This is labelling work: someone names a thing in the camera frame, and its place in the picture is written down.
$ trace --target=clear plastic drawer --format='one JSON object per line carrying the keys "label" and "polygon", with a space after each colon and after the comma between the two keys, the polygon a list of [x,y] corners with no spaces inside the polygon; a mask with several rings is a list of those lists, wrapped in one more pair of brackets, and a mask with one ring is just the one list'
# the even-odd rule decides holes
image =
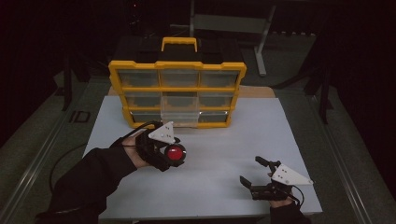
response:
{"label": "clear plastic drawer", "polygon": [[161,105],[159,91],[127,91],[125,98],[128,106],[160,107]]}
{"label": "clear plastic drawer", "polygon": [[158,87],[158,74],[155,69],[117,70],[122,87]]}
{"label": "clear plastic drawer", "polygon": [[161,121],[160,111],[131,111],[134,122],[148,122],[152,120]]}
{"label": "clear plastic drawer", "polygon": [[202,111],[199,115],[199,122],[226,122],[228,111]]}
{"label": "clear plastic drawer", "polygon": [[197,87],[198,71],[193,69],[163,69],[161,84],[164,87]]}
{"label": "clear plastic drawer", "polygon": [[203,91],[198,93],[201,106],[231,106],[233,92]]}
{"label": "clear plastic drawer", "polygon": [[163,92],[161,118],[173,121],[175,127],[196,127],[199,104],[196,92]]}
{"label": "clear plastic drawer", "polygon": [[239,71],[204,70],[201,71],[202,87],[234,87]]}

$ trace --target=dark background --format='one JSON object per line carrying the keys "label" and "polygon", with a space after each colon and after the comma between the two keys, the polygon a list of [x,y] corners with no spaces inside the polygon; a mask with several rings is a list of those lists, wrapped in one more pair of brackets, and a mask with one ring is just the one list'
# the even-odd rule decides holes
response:
{"label": "dark background", "polygon": [[[205,13],[261,15],[248,8],[255,1],[197,2]],[[396,6],[324,3],[283,4],[271,29],[318,36],[304,66],[330,66],[331,83],[396,198]],[[121,35],[169,35],[169,24],[187,25],[189,14],[184,0],[1,1],[0,146],[56,91],[53,77],[63,71],[65,50],[80,81],[92,73],[108,76],[106,65]]]}

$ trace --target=gray table surface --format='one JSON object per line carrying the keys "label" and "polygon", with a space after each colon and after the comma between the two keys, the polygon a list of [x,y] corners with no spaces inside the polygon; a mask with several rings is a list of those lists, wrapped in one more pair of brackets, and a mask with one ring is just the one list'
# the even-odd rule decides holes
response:
{"label": "gray table surface", "polygon": [[[269,214],[269,204],[253,201],[239,182],[270,182],[269,168],[256,156],[281,161],[309,178],[283,108],[276,98],[239,98],[228,128],[176,128],[175,136],[187,149],[185,163],[161,172],[145,167],[126,176],[107,198],[100,218],[161,219],[251,217]],[[121,114],[118,96],[106,96],[92,129],[85,154],[108,147],[132,129]],[[304,193],[303,213],[322,212],[313,186]],[[298,191],[293,194],[301,199]]]}

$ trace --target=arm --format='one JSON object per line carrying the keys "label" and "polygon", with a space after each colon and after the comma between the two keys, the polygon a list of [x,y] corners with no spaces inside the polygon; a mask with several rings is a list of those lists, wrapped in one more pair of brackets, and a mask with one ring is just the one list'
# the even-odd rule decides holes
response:
{"label": "arm", "polygon": [[287,198],[284,201],[270,201],[271,224],[310,224],[311,220],[305,217],[294,200]]}
{"label": "arm", "polygon": [[[133,146],[134,137],[122,144]],[[99,214],[106,210],[106,197],[125,176],[148,165],[134,147],[91,150],[57,181],[48,212],[39,215],[36,223],[98,223]]]}

